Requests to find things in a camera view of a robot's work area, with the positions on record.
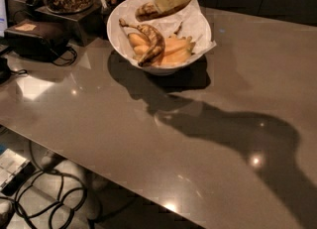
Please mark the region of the long spotted brown banana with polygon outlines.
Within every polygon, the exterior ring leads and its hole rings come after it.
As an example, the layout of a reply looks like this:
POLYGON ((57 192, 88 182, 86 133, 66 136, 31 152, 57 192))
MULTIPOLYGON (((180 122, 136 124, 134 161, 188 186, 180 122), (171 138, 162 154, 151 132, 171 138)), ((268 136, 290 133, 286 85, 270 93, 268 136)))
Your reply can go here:
POLYGON ((149 24, 128 24, 123 18, 119 19, 119 25, 121 27, 129 27, 138 30, 143 34, 150 42, 149 48, 137 57, 138 66, 144 65, 159 60, 165 49, 164 37, 160 31, 149 24))

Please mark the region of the black box with label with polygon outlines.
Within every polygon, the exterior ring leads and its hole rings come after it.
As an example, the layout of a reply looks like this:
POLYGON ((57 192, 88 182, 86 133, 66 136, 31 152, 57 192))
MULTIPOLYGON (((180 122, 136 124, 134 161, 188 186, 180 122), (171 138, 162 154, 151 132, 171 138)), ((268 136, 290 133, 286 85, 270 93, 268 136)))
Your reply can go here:
POLYGON ((61 57, 70 40, 70 33, 63 24, 32 20, 7 28, 4 35, 17 55, 41 62, 53 62, 61 57))

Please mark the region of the dark metal jar stand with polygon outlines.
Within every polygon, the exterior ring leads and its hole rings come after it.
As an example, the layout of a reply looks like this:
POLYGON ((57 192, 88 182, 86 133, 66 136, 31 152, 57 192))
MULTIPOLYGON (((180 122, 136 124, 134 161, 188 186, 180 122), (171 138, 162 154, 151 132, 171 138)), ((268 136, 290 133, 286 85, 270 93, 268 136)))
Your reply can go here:
POLYGON ((55 14, 46 7, 36 13, 43 21, 62 23, 71 34, 71 39, 79 46, 87 46, 103 36, 105 24, 101 15, 101 4, 95 2, 90 8, 75 14, 55 14))

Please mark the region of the short spotted brown banana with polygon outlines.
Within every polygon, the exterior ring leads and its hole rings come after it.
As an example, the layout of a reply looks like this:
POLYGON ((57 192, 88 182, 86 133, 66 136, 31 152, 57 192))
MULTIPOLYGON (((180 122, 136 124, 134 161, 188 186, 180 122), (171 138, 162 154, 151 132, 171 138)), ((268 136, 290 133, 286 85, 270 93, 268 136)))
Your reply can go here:
POLYGON ((135 12, 135 18, 139 21, 139 22, 145 22, 145 21, 149 21, 149 20, 153 20, 153 19, 158 19, 158 18, 163 18, 166 16, 170 16, 173 15, 177 12, 179 12, 180 10, 184 9, 186 6, 188 5, 188 3, 179 5, 169 11, 165 11, 160 13, 153 2, 149 2, 146 4, 143 4, 142 6, 140 6, 136 12, 135 12))

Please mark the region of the monitor edge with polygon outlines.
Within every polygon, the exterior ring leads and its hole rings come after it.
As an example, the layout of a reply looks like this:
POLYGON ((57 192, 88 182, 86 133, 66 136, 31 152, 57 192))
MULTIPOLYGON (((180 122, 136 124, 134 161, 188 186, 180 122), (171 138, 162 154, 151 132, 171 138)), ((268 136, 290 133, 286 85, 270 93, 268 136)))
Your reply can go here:
POLYGON ((0 0, 0 39, 4 39, 8 28, 7 0, 0 0))

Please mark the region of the black round object left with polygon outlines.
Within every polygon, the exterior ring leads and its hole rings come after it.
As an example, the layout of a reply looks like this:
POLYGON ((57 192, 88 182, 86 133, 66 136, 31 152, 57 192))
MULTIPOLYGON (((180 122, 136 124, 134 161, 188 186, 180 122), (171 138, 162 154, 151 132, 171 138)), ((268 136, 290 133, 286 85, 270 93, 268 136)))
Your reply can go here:
POLYGON ((4 57, 0 57, 0 84, 6 82, 11 76, 11 69, 4 57))

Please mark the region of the white box on floor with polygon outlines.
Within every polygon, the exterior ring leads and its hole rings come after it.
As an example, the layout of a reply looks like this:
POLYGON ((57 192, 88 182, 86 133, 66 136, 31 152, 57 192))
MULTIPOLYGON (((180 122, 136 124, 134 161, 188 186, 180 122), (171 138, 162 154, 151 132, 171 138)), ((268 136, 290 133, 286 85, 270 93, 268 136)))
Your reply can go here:
POLYGON ((0 192, 10 196, 27 176, 30 161, 10 149, 0 152, 0 192))

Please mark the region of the yellow bananas under pile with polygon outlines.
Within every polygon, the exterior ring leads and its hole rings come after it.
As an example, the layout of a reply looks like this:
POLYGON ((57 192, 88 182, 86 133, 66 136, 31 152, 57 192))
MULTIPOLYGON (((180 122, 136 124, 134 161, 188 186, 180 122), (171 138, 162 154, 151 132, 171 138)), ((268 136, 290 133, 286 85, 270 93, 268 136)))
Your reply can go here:
MULTIPOLYGON (((148 62, 148 65, 178 65, 187 61, 193 55, 196 43, 192 40, 191 36, 180 37, 178 35, 181 27, 182 25, 179 25, 169 37, 164 39, 164 52, 157 59, 148 62)), ((149 40, 141 33, 130 33, 128 40, 135 54, 134 59, 140 57, 150 46, 149 40)))

